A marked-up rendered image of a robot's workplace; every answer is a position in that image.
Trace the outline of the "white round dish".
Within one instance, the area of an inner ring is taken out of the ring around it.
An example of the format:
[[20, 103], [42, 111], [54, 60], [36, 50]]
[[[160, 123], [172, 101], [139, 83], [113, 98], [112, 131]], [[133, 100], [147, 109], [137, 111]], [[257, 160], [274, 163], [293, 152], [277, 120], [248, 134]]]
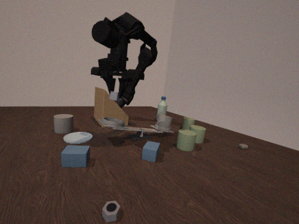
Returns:
[[73, 132], [64, 136], [64, 141], [70, 144], [81, 144], [92, 140], [92, 134], [88, 132]]

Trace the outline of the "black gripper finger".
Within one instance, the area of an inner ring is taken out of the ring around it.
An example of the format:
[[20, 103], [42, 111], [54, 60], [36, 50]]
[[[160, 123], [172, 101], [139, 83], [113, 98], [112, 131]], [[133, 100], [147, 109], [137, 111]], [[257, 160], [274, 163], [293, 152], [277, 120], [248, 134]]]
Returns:
[[125, 79], [125, 78], [119, 78], [119, 93], [118, 93], [118, 98], [121, 98], [125, 89], [127, 88], [128, 84], [133, 81], [131, 79]]
[[114, 86], [115, 86], [115, 79], [114, 78], [110, 78], [110, 77], [103, 77], [103, 76], [100, 76], [101, 78], [103, 78], [108, 86], [108, 90], [109, 90], [109, 93], [111, 91], [114, 91]]

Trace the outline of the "grey hex nut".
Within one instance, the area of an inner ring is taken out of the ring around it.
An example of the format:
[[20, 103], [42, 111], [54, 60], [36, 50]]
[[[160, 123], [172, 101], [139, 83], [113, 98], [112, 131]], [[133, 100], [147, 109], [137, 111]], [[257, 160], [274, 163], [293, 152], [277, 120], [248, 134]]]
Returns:
[[108, 201], [102, 210], [106, 222], [116, 221], [120, 214], [120, 205], [116, 201]]

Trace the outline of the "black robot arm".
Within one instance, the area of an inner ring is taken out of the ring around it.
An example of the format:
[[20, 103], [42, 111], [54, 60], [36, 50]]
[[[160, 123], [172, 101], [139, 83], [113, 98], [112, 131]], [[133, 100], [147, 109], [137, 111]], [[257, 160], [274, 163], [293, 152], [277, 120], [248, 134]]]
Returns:
[[[104, 20], [98, 21], [92, 28], [92, 37], [96, 42], [110, 48], [110, 51], [121, 51], [125, 53], [128, 53], [128, 43], [131, 43], [130, 39], [142, 40], [143, 45], [140, 47], [138, 56], [139, 63], [136, 70], [144, 72], [147, 67], [155, 62], [158, 54], [157, 41], [144, 29], [145, 27], [142, 22], [126, 12], [112, 21], [106, 17]], [[148, 45], [151, 50], [149, 50], [146, 45]], [[112, 58], [111, 54], [108, 55], [107, 58], [98, 60], [99, 70], [113, 72], [120, 69], [120, 71], [122, 71], [122, 57]], [[139, 80], [135, 78], [132, 78], [132, 80], [133, 81], [131, 81], [125, 89], [121, 101], [115, 100], [120, 108], [125, 104], [129, 105], [133, 100], [135, 87]]]

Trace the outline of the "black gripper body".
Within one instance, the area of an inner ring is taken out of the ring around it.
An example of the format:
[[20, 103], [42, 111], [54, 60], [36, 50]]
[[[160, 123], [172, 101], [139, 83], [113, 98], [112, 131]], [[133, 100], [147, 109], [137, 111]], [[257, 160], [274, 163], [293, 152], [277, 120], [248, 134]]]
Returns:
[[[127, 57], [127, 53], [125, 52], [121, 52], [121, 51], [110, 51], [110, 53], [108, 54], [111, 54], [112, 58], [115, 58], [115, 57], [122, 57], [122, 60], [123, 60], [123, 67], [122, 67], [122, 71], [120, 71], [120, 69], [117, 69], [115, 70], [114, 72], [108, 72], [108, 71], [100, 71], [99, 70], [99, 67], [93, 67], [91, 69], [91, 74], [92, 75], [97, 75], [97, 76], [103, 76], [103, 77], [110, 77], [110, 78], [113, 78], [113, 76], [121, 76], [121, 78], [125, 78], [125, 79], [131, 79], [132, 78], [135, 78], [135, 79], [138, 79], [138, 80], [144, 80], [144, 72], [141, 71], [141, 70], [127, 70], [126, 69], [126, 61], [128, 61], [128, 57]], [[121, 73], [119, 73], [121, 72]]]

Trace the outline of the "small grey pebble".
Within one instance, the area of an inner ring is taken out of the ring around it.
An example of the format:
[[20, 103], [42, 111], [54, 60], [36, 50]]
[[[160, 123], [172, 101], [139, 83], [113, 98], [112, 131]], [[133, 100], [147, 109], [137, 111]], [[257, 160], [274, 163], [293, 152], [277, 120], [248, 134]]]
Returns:
[[240, 149], [247, 149], [247, 148], [248, 148], [248, 146], [247, 146], [247, 145], [245, 145], [245, 144], [239, 144], [239, 148], [240, 148]]

